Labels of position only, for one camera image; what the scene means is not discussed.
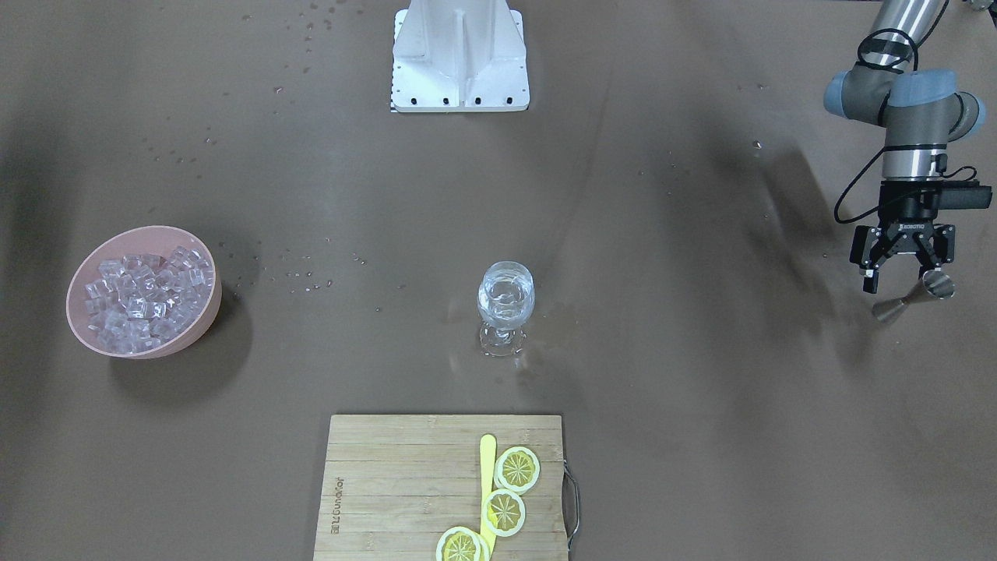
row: yellow stick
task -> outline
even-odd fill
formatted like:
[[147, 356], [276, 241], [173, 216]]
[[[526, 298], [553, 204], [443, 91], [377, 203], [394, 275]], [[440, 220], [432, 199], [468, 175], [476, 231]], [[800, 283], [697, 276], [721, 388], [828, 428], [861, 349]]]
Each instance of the yellow stick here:
[[482, 461], [482, 538], [489, 546], [489, 551], [495, 553], [496, 536], [489, 530], [485, 523], [485, 499], [492, 494], [492, 479], [496, 471], [496, 438], [491, 434], [482, 436], [481, 461]]

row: lemon slice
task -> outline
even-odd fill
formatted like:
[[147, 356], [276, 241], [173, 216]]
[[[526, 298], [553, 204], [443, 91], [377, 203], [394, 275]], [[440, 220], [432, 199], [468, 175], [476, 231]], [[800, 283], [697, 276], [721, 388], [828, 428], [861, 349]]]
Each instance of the lemon slice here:
[[495, 485], [523, 494], [540, 478], [540, 460], [525, 446], [513, 446], [498, 457]]
[[526, 505], [522, 498], [508, 489], [493, 491], [482, 505], [482, 514], [489, 530], [507, 538], [522, 528], [526, 521]]
[[489, 549], [489, 542], [485, 540], [485, 536], [475, 533], [475, 538], [478, 540], [478, 545], [482, 548], [482, 561], [490, 561], [492, 559], [492, 550]]
[[436, 561], [486, 561], [478, 532], [464, 526], [447, 530], [437, 542]]

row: cutting board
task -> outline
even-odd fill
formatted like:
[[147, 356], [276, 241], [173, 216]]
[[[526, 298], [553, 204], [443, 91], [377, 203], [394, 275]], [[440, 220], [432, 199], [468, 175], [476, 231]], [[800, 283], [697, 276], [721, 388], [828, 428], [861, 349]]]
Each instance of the cutting board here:
[[316, 561], [433, 561], [452, 526], [480, 530], [479, 443], [498, 454], [527, 446], [540, 460], [522, 496], [526, 522], [498, 538], [495, 561], [567, 561], [564, 476], [557, 415], [333, 415], [329, 425]]

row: jigger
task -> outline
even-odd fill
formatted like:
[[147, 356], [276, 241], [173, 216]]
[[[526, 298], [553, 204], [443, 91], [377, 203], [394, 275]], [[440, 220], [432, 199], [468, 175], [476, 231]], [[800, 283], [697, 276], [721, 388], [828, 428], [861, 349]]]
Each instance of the jigger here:
[[952, 278], [939, 270], [931, 270], [921, 276], [920, 282], [906, 296], [877, 302], [872, 307], [872, 315], [890, 324], [913, 303], [949, 299], [954, 294]]

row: metal handle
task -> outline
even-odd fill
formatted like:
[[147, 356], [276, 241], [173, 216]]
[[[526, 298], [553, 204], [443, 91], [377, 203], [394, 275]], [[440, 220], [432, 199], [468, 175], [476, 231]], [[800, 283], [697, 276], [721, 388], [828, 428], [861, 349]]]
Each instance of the metal handle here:
[[567, 537], [567, 552], [570, 555], [571, 542], [581, 531], [581, 489], [578, 487], [578, 480], [571, 474], [571, 468], [567, 466], [567, 460], [564, 460], [564, 477], [571, 482], [571, 489], [574, 491], [574, 530], [571, 530], [571, 535]]

